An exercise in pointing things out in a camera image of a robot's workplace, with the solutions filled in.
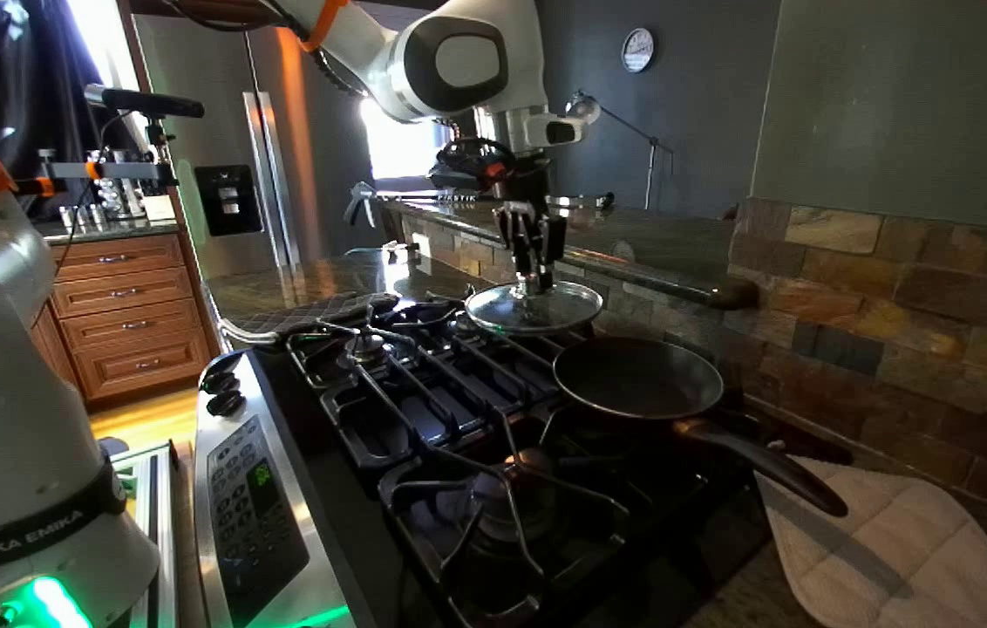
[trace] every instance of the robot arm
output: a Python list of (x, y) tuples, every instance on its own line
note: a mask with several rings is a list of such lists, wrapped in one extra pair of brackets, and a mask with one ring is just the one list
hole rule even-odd
[(46, 245), (0, 173), (0, 619), (61, 578), (82, 623), (111, 623), (145, 595), (156, 556), (118, 508), (76, 389), (33, 345), (51, 285)]
[(518, 156), (582, 138), (582, 117), (549, 110), (533, 0), (452, 0), (406, 30), (346, 0), (297, 0), (285, 14), (302, 30), (317, 29), (317, 45), (349, 66), (391, 117), (480, 110), (482, 136)]

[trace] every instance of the cast iron skillet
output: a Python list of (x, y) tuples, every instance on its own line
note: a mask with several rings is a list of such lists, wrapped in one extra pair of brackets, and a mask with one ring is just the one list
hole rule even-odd
[(589, 339), (556, 360), (557, 386), (605, 414), (634, 421), (675, 421), (685, 441), (727, 445), (769, 478), (782, 480), (831, 516), (845, 516), (845, 500), (791, 457), (782, 457), (741, 432), (718, 428), (703, 410), (727, 393), (721, 374), (699, 351), (646, 339)]

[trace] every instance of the stainless steel refrigerator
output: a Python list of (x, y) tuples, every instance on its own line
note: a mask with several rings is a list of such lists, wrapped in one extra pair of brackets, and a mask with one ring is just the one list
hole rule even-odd
[(132, 17), (151, 92), (195, 99), (167, 117), (167, 160), (202, 278), (278, 273), (382, 245), (344, 215), (370, 178), (361, 102), (285, 29), (212, 30)]

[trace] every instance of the white towel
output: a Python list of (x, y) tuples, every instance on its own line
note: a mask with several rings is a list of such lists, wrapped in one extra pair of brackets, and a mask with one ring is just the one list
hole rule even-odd
[(845, 463), (804, 459), (845, 501), (828, 516), (761, 478), (782, 570), (822, 623), (987, 623), (987, 535), (942, 488)]

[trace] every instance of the wooden cabinet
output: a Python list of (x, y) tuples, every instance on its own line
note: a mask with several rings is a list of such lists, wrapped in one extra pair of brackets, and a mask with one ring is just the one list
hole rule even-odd
[(209, 363), (178, 238), (76, 241), (53, 259), (53, 313), (83, 402), (195, 380)]

